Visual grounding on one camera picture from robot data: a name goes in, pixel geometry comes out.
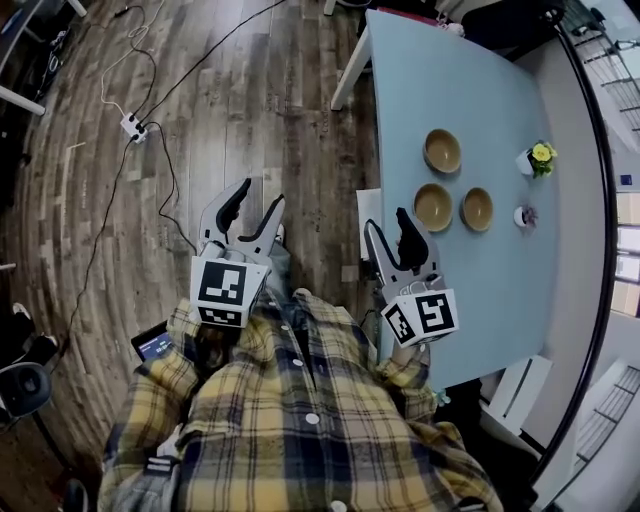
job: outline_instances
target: yellow plaid shirt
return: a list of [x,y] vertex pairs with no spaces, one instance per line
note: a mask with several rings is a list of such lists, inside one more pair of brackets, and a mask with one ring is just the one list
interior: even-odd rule
[[111,433],[100,509],[161,509],[144,505],[135,482],[182,424],[178,471],[162,484],[170,501],[147,489],[167,510],[450,511],[465,498],[502,510],[456,428],[433,423],[428,367],[376,367],[344,308],[301,290],[292,300],[311,370],[268,292],[235,340],[200,329],[180,303],[167,323],[173,346],[136,370]]

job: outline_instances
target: shirt sleeve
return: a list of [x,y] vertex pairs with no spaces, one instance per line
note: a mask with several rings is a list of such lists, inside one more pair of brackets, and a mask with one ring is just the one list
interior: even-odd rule
[[411,358],[405,363],[387,359],[376,373],[407,421],[430,422],[436,411],[436,395],[427,383],[429,367]]
[[489,477],[467,453],[458,429],[448,422],[434,423],[437,400],[427,379],[429,367],[415,358],[398,363],[382,362],[376,369],[382,385],[391,395],[407,424],[429,447],[431,463],[459,498],[478,500],[483,509],[502,511],[502,505]]
[[224,362],[224,333],[200,332],[182,300],[167,321],[172,345],[139,366],[111,431],[103,459],[100,510],[110,510],[118,487],[139,475],[147,457],[183,421],[193,394]]

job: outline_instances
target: wooden floor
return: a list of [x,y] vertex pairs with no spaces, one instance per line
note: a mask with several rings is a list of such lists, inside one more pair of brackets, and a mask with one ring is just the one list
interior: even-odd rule
[[[150,103],[238,22],[271,3],[166,0],[142,45],[158,65]],[[204,206],[250,176],[238,231],[255,229],[284,193],[294,285],[361,318],[369,294],[358,267],[355,191],[378,186],[373,86],[364,77],[342,112],[329,110],[357,41],[359,13],[338,7],[325,17],[323,4],[288,0],[247,23],[150,120],[167,134],[180,185],[180,201],[169,210],[192,242]],[[149,20],[159,1],[143,5]],[[121,7],[107,0],[92,6],[88,19],[106,24]],[[19,177],[16,206],[1,219],[2,257],[18,263],[14,299],[33,311],[39,328],[61,338],[126,145],[118,110],[99,100],[100,74],[128,49],[126,35],[139,23],[140,12],[132,11],[77,40],[47,96],[47,114],[33,118],[26,143],[33,161]],[[107,76],[106,96],[134,110],[151,75],[148,58],[133,55]],[[170,188],[159,134],[151,133],[128,153],[70,348],[53,376],[53,399],[42,410],[84,476],[99,474],[138,364],[129,340],[188,295],[190,248],[157,214]],[[30,448],[21,450],[25,442]],[[60,466],[32,419],[0,437],[0,468],[0,496],[11,509],[55,510],[47,487]]]

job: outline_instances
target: wooden bowl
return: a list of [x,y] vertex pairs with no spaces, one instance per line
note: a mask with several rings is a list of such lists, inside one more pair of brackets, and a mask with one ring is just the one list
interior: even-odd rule
[[462,221],[474,231],[486,231],[493,219],[493,202],[483,188],[472,188],[462,200]]
[[429,231],[442,231],[451,223],[453,202],[444,188],[429,183],[416,193],[413,211]]
[[436,171],[448,174],[460,168],[460,144],[447,130],[429,132],[422,154],[427,165]]

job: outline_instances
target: yellow flower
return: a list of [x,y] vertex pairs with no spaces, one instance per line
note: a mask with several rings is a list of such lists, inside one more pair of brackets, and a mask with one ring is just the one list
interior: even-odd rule
[[557,156],[558,156],[558,152],[557,152],[555,149],[553,149],[553,147],[551,146],[551,144],[549,144],[548,142],[545,142],[545,143],[544,143],[544,145],[545,145],[545,146],[547,146],[547,148],[549,149],[549,152],[551,153],[551,156],[552,156],[553,158],[555,158],[555,157],[557,157]]
[[551,160],[551,151],[544,144],[536,144],[533,146],[531,150],[533,154],[533,158],[535,158],[538,162],[548,162]]

